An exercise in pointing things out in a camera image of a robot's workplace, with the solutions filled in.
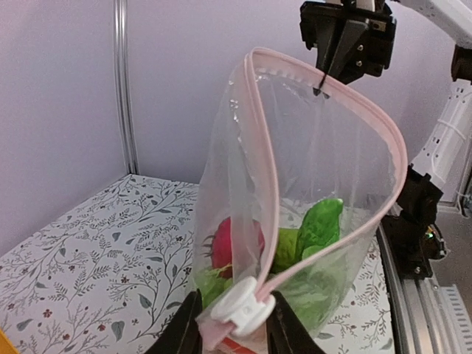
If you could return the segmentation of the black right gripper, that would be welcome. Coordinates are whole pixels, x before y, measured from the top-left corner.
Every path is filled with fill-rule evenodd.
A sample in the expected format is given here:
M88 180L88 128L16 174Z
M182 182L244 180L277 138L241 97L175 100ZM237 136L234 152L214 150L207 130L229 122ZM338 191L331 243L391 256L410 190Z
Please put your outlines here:
M384 1L305 1L299 25L307 49L317 49L319 89L327 76L347 85L390 66L397 22Z

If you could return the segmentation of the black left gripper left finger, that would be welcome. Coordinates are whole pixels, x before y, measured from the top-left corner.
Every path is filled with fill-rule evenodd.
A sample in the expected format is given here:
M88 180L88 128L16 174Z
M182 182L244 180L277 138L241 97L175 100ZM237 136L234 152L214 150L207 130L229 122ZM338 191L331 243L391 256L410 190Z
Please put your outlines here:
M195 320L201 311L201 292L191 291L145 354L201 354L202 338Z

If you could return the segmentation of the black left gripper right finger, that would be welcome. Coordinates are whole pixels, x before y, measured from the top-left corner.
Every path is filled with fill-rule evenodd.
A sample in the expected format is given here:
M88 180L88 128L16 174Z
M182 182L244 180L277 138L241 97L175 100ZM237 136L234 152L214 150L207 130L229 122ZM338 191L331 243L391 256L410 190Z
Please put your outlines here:
M279 291L273 291L271 295L276 303L265 322L268 354L325 354L284 296Z

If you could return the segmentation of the orange carrot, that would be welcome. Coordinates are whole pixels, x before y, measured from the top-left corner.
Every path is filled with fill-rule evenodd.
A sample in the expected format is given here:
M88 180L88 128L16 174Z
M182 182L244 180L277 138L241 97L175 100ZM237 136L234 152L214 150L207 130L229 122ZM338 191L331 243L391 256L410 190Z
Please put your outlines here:
M344 202L325 198L303 210L298 228L280 227L278 244L269 275L277 276L341 238ZM233 284L231 218L221 220L204 244L209 248L210 266L198 272L196 282L201 291L203 309L219 299ZM283 284L279 290L294 313L312 332L327 321L332 302L339 300L346 276L334 265L326 271L309 266Z

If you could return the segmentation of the red apple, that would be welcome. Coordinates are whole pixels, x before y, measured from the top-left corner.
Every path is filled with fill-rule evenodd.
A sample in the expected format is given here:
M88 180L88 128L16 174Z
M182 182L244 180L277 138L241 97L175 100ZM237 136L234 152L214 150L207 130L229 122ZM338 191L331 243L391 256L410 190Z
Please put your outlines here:
M212 270L224 280L237 277L246 266L250 256L256 254L255 233L258 234L259 255L265 248L264 234L258 221L253 220L253 227L244 233L240 226L232 227L232 219L227 217L218 225L211 236L210 258Z

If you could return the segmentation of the clear zip top bag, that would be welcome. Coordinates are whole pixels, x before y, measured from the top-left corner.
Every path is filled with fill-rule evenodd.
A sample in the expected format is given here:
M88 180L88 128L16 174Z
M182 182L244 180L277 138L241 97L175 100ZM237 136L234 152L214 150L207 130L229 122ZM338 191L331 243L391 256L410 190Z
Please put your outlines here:
M250 51L230 74L215 116L198 185L191 286L210 266L207 238L222 219L244 233L260 223L265 248L196 322L205 353L266 353L273 291L303 269L340 265L339 300L352 288L382 217L403 188L403 136L376 104L323 72L266 48ZM298 228L303 210L325 198L344 202L338 242L271 277L280 227Z

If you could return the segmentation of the yellow plastic basket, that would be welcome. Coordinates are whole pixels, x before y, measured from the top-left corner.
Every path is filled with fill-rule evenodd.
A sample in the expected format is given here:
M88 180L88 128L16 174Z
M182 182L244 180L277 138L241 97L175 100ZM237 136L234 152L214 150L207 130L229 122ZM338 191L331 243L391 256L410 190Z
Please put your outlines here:
M2 330L0 330L0 354L18 354L17 349Z

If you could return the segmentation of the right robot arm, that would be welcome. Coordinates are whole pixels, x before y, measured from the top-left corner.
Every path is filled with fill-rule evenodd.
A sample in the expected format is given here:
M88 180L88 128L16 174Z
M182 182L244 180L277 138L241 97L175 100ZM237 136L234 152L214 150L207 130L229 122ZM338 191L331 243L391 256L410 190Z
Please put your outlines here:
M413 158L413 176L441 194L454 162L471 135L471 9L462 1L402 1L455 42L451 90L441 115ZM385 1L305 1L300 32L317 50L316 68L343 84L380 77L392 59L397 22Z

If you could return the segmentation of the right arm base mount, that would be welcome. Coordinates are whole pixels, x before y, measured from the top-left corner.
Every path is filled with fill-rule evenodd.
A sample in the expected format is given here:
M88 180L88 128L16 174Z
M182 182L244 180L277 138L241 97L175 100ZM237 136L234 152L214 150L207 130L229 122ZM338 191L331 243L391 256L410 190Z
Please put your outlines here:
M443 192L408 166L403 189L396 200L399 212L382 219L399 277L424 280L433 275L430 262L447 254L445 240L436 225L437 206Z

